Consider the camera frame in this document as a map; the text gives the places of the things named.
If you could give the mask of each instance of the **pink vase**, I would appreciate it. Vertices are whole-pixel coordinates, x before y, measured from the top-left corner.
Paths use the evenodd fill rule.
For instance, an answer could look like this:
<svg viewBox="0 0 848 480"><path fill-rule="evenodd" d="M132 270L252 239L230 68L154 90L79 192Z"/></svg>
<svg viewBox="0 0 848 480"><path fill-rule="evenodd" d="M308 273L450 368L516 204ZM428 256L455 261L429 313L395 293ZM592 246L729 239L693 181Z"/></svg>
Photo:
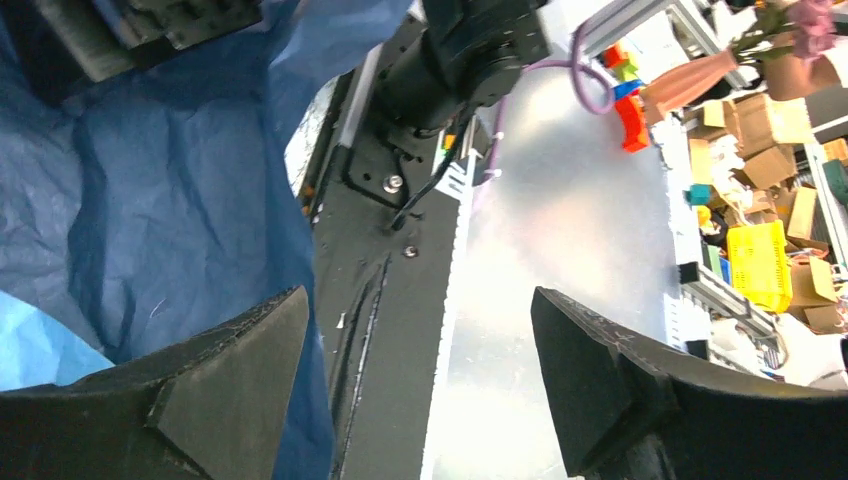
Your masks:
<svg viewBox="0 0 848 480"><path fill-rule="evenodd" d="M662 121L668 112L696 100L737 68L736 57L728 49L663 73L641 92L645 122Z"/></svg>

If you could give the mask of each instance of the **red toy block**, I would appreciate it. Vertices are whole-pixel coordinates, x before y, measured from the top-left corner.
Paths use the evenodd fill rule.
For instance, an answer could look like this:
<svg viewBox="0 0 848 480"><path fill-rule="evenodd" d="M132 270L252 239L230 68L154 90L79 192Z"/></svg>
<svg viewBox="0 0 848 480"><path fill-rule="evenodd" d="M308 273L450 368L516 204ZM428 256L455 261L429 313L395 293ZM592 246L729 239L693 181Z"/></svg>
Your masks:
<svg viewBox="0 0 848 480"><path fill-rule="evenodd" d="M607 68L615 68L629 59L630 55L617 43L604 51L604 65Z"/></svg>
<svg viewBox="0 0 848 480"><path fill-rule="evenodd" d="M638 97L624 97L615 102L615 111L624 124L624 142L621 144L623 149L635 153L650 145L648 127L645 126L645 115L642 113Z"/></svg>

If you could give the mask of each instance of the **brown cardboard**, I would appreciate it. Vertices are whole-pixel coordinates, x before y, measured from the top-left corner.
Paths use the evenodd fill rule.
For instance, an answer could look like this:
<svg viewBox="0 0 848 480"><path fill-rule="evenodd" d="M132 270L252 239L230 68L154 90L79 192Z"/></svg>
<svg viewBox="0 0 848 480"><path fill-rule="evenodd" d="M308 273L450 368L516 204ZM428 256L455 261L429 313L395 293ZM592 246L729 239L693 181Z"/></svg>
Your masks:
<svg viewBox="0 0 848 480"><path fill-rule="evenodd" d="M810 257L809 263L792 265L790 307L824 307L839 301L833 286L830 264Z"/></svg>
<svg viewBox="0 0 848 480"><path fill-rule="evenodd" d="M745 222L743 222L739 218L739 213L733 208L728 208L727 210L725 210L723 218L724 218L724 223L727 224L727 228L733 228L733 227L739 227L739 226L745 225Z"/></svg>
<svg viewBox="0 0 848 480"><path fill-rule="evenodd" d="M773 146L751 157L745 162L745 168L742 171L750 185L761 190L766 190L798 174L795 153L788 145Z"/></svg>
<svg viewBox="0 0 848 480"><path fill-rule="evenodd" d="M781 187L774 195L774 211L783 222L784 228L789 226L789 217L792 214L792 205L795 203L797 193L797 190Z"/></svg>
<svg viewBox="0 0 848 480"><path fill-rule="evenodd" d="M792 215L786 227L786 237L790 240L809 240L813 232L813 216L816 212L817 192L814 188L801 187L795 193L792 203Z"/></svg>
<svg viewBox="0 0 848 480"><path fill-rule="evenodd" d="M804 316L807 317L807 323L810 328L819 334L842 333L842 315L839 314L839 309L836 305L828 305L826 307L806 308Z"/></svg>
<svg viewBox="0 0 848 480"><path fill-rule="evenodd" d="M712 185L713 159L710 155L710 142L690 138L689 161L692 164L692 183Z"/></svg>
<svg viewBox="0 0 848 480"><path fill-rule="evenodd" d="M712 142L725 135L733 135L737 147L742 148L742 128L736 104L732 101L708 100L703 107L689 111L683 117L689 138Z"/></svg>
<svg viewBox="0 0 848 480"><path fill-rule="evenodd" d="M803 98L776 102L761 93L736 104L742 131L739 156L749 158L780 144L815 141Z"/></svg>
<svg viewBox="0 0 848 480"><path fill-rule="evenodd" d="M820 250L820 251L825 252L825 253L827 253L830 250L830 245L828 245L826 242L819 242L819 241L816 241L816 240L808 240L808 239L805 239L805 238L793 238L792 243L796 247L798 247L798 249L812 248L814 250Z"/></svg>
<svg viewBox="0 0 848 480"><path fill-rule="evenodd" d="M751 207L745 210L745 215L757 212L776 213L774 199L768 190L755 190L752 195Z"/></svg>
<svg viewBox="0 0 848 480"><path fill-rule="evenodd" d="M828 160L839 160L843 165L848 166L848 142L844 138L827 142L822 146Z"/></svg>
<svg viewBox="0 0 848 480"><path fill-rule="evenodd" d="M777 214L769 211L761 211L754 212L750 214L745 214L745 218L748 219L748 222L754 225L762 225L764 223L772 223L778 220Z"/></svg>

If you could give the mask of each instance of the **yellow plastic basket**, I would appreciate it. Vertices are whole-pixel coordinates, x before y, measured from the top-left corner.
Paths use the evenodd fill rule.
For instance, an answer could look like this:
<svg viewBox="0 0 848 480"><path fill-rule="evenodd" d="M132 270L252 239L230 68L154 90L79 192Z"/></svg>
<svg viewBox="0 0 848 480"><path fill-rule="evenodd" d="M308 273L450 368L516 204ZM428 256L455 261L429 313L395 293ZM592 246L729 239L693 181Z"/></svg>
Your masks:
<svg viewBox="0 0 848 480"><path fill-rule="evenodd" d="M783 313L792 301L785 246L780 220L731 228L727 232L733 288L769 312Z"/></svg>

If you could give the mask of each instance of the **bolt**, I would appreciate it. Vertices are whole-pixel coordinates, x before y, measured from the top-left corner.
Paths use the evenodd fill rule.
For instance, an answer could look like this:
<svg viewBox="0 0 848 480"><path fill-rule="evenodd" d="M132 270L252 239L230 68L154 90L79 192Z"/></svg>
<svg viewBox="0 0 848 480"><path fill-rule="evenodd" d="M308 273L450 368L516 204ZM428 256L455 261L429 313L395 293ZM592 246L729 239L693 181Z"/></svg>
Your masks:
<svg viewBox="0 0 848 480"><path fill-rule="evenodd" d="M403 178L400 175L389 175L383 180L383 190L387 193L397 193L403 186Z"/></svg>

